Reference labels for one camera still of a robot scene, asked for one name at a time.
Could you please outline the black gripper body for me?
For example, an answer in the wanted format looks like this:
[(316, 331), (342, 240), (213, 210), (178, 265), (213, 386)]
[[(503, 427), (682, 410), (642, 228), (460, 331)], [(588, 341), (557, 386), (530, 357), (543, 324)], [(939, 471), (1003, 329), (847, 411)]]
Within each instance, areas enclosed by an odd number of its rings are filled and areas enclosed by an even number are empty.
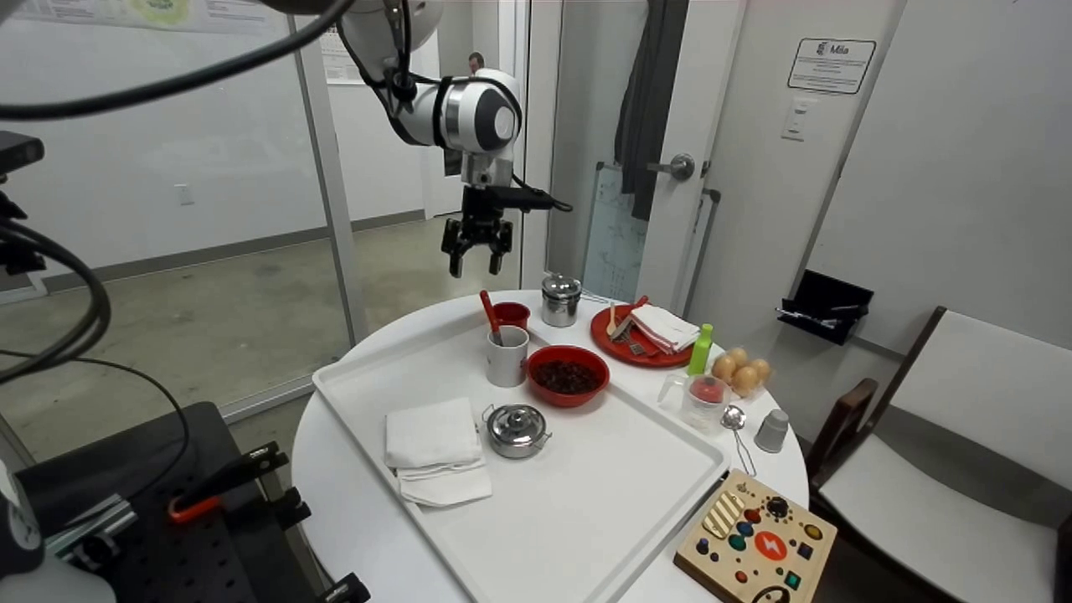
[(447, 220), (441, 253), (467, 256), (475, 246), (513, 248), (505, 210), (566, 210), (566, 201), (538, 188), (467, 188), (464, 215)]

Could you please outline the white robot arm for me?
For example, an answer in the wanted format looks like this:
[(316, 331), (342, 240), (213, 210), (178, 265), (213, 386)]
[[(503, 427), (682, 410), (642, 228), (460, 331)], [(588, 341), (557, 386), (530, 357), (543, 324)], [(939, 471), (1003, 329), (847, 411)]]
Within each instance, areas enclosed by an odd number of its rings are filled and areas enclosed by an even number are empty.
[(325, 17), (363, 85), (379, 99), (393, 131), (413, 149), (440, 149), (460, 160), (464, 207), (441, 228), (450, 274), (464, 274), (469, 248), (490, 253), (503, 272), (513, 253), (505, 210), (566, 210), (566, 201), (527, 184), (505, 151), (527, 128), (513, 74), (418, 74), (413, 55), (435, 33), (441, 0), (265, 0), (270, 12)]

